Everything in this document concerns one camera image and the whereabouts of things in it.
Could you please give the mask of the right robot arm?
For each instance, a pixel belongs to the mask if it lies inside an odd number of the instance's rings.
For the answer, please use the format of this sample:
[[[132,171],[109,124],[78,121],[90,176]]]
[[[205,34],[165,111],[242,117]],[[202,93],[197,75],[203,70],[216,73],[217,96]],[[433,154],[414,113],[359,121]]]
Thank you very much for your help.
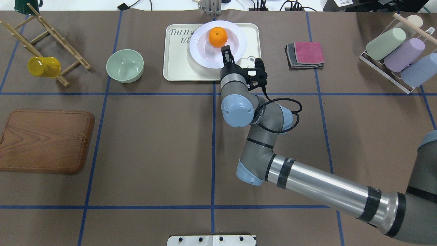
[[[230,46],[221,48],[221,111],[231,127],[250,125],[236,175],[251,185],[271,182],[347,213],[381,234],[412,244],[436,245],[436,131],[427,133],[404,193],[382,192],[305,165],[273,151],[277,136],[293,129],[298,112],[253,95],[253,82],[265,87],[267,74],[256,58],[255,75],[234,62]]]

